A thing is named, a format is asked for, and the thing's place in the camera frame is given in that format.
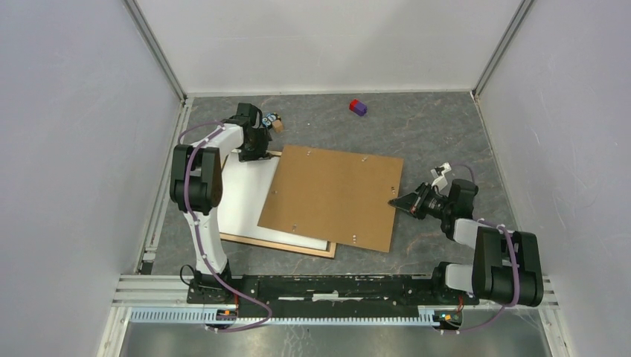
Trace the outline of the brown cardboard backing board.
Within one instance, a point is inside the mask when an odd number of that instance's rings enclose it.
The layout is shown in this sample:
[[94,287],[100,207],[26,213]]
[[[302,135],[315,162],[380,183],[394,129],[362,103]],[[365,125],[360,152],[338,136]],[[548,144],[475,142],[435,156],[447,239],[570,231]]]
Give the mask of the brown cardboard backing board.
[[402,158],[286,145],[258,225],[389,252]]

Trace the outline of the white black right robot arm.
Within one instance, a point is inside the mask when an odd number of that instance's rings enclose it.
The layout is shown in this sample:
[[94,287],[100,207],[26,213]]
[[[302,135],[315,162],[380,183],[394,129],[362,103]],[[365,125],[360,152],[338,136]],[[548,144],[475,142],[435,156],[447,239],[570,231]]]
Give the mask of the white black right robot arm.
[[475,219],[477,195],[476,184],[457,178],[446,195],[422,183],[414,192],[389,201],[415,219],[439,220],[447,239],[474,250],[470,264],[443,264],[443,275],[429,284],[430,295],[438,303],[449,303],[462,291],[503,306],[540,305],[544,283],[536,235]]

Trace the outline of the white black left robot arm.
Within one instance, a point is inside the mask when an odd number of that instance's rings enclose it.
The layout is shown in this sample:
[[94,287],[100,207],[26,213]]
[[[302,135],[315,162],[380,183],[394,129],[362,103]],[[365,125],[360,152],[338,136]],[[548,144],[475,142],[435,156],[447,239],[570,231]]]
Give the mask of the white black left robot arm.
[[209,134],[184,144],[181,132],[173,148],[170,199],[187,220],[196,263],[193,289],[205,289],[216,303],[225,303],[234,293],[228,258],[222,247],[218,207],[223,195],[222,164],[233,150],[241,162],[270,158],[271,135],[262,111],[251,103],[239,103],[234,115],[208,122]]

